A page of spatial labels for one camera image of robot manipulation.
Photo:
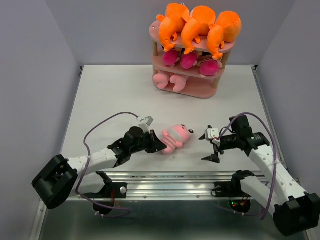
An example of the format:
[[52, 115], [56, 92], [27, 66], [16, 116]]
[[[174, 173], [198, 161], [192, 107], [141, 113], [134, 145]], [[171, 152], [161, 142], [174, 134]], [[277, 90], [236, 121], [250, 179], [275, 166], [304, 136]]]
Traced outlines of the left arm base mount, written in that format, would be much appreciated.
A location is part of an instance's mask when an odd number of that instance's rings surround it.
[[102, 170], [87, 176], [81, 176], [75, 192], [82, 199], [89, 201], [96, 216], [101, 218], [120, 218], [131, 214], [127, 207], [116, 206], [116, 199], [127, 196], [125, 182], [113, 182]]

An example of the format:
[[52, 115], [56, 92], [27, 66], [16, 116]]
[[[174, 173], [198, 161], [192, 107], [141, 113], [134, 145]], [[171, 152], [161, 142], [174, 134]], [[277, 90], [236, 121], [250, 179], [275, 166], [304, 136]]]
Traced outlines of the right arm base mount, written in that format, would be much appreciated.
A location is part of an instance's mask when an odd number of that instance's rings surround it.
[[241, 181], [255, 175], [249, 170], [238, 170], [232, 175], [230, 181], [216, 181], [211, 195], [216, 198], [229, 198], [229, 211], [244, 216], [256, 216], [257, 213], [249, 213], [251, 209], [250, 195], [242, 191]]

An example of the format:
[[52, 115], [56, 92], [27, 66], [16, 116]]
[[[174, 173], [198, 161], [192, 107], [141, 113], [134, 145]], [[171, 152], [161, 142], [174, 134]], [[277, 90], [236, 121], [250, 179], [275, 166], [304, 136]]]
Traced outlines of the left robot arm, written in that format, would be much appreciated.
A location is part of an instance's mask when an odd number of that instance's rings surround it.
[[54, 156], [31, 182], [32, 187], [49, 210], [62, 205], [76, 190], [76, 183], [84, 176], [127, 163], [135, 153], [148, 154], [166, 149], [154, 130], [144, 131], [133, 126], [106, 148], [88, 156], [65, 158]]

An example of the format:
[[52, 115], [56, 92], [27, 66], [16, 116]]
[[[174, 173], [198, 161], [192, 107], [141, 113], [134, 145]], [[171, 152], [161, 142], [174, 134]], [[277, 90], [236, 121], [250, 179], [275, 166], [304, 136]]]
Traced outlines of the plain orange plush toy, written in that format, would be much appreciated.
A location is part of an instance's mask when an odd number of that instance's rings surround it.
[[242, 30], [240, 16], [234, 11], [223, 11], [219, 14], [215, 25], [210, 28], [207, 35], [207, 49], [212, 58], [218, 60], [223, 57], [220, 49], [225, 47], [225, 42], [234, 42]]

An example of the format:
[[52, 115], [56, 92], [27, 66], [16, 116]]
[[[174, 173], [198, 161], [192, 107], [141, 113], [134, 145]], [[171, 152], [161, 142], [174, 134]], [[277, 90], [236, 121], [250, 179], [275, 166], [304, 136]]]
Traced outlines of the pink plush with face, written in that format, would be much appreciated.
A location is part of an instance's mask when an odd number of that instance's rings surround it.
[[161, 141], [166, 145], [166, 148], [161, 152], [170, 155], [176, 149], [181, 149], [190, 140], [192, 134], [194, 131], [183, 124], [176, 124], [164, 129]]

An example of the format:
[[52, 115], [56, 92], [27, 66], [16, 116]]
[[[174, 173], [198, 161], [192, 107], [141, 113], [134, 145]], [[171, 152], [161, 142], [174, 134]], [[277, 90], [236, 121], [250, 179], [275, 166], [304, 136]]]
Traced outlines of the orange shark plush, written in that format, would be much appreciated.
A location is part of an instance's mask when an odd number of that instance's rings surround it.
[[181, 33], [186, 21], [183, 17], [190, 15], [189, 9], [181, 3], [170, 3], [167, 5], [165, 15], [158, 14], [156, 19], [160, 21], [158, 29], [159, 42], [164, 52], [168, 52], [175, 47], [175, 43], [171, 43], [178, 39], [178, 33]]
[[195, 7], [191, 13], [183, 13], [182, 19], [186, 23], [181, 32], [181, 42], [184, 55], [188, 55], [195, 50], [193, 40], [199, 44], [201, 42], [200, 35], [207, 35], [210, 27], [215, 25], [216, 13], [210, 7], [200, 5]]

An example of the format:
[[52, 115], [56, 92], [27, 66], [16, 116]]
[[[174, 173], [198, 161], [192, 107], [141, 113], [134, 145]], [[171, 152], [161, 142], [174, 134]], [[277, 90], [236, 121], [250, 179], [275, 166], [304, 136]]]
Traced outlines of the pink striped plush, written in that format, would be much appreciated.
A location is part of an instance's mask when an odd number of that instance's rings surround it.
[[174, 84], [173, 91], [175, 93], [181, 92], [186, 87], [188, 79], [189, 79], [189, 76], [187, 75], [180, 75], [180, 74], [172, 75], [169, 81], [170, 83]]
[[162, 90], [169, 84], [171, 76], [172, 74], [170, 72], [158, 71], [158, 73], [152, 77], [152, 80], [155, 86]]

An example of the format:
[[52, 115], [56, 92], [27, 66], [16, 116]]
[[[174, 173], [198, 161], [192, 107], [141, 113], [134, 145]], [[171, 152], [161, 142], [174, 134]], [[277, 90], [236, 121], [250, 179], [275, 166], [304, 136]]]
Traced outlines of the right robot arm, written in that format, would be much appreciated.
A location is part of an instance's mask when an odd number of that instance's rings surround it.
[[263, 184], [249, 170], [238, 170], [230, 181], [215, 182], [211, 194], [217, 198], [254, 198], [262, 207], [260, 218], [270, 214], [278, 231], [286, 237], [316, 228], [320, 220], [319, 196], [297, 183], [278, 160], [274, 138], [254, 133], [248, 116], [248, 112], [243, 112], [230, 117], [223, 131], [209, 125], [200, 139], [210, 142], [213, 153], [204, 160], [218, 164], [225, 151], [239, 149], [268, 183]]

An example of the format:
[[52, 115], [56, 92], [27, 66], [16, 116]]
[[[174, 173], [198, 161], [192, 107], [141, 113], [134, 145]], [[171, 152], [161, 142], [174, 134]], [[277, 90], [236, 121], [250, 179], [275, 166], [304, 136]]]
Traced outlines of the boy doll pink pants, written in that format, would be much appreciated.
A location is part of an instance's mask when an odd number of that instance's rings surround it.
[[163, 53], [162, 62], [167, 67], [174, 67], [176, 63], [180, 61], [180, 56], [181, 56], [181, 50], [173, 48]]
[[201, 59], [196, 66], [199, 68], [200, 76], [202, 78], [214, 76], [219, 69], [223, 68], [223, 64], [212, 56], [206, 56]]
[[191, 69], [196, 66], [198, 63], [198, 58], [202, 56], [203, 53], [201, 51], [193, 51], [189, 54], [183, 54], [181, 56], [180, 65], [184, 70]]

